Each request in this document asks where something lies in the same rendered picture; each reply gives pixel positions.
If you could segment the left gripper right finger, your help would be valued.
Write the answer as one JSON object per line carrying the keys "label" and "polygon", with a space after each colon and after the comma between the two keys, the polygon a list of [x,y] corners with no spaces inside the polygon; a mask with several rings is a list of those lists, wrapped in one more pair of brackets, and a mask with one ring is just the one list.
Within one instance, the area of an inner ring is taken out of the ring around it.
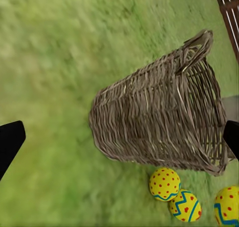
{"label": "left gripper right finger", "polygon": [[228,120],[223,138],[239,161],[239,122]]}

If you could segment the wicker basket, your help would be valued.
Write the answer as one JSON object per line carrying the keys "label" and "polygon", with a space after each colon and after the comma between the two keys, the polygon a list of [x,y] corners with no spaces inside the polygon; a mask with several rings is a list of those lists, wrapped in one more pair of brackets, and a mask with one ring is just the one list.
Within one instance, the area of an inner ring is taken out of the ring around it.
{"label": "wicker basket", "polygon": [[206,60],[213,42],[212,30],[203,29],[175,51],[100,89],[89,114],[100,152],[111,160],[222,175],[228,158],[237,158],[223,138],[228,120]]}

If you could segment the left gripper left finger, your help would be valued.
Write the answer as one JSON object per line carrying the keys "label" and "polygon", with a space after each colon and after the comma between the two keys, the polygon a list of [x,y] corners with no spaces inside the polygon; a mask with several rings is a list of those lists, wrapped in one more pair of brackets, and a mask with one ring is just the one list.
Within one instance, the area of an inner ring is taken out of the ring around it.
{"label": "left gripper left finger", "polygon": [[0,180],[25,139],[25,128],[20,120],[0,126]]}

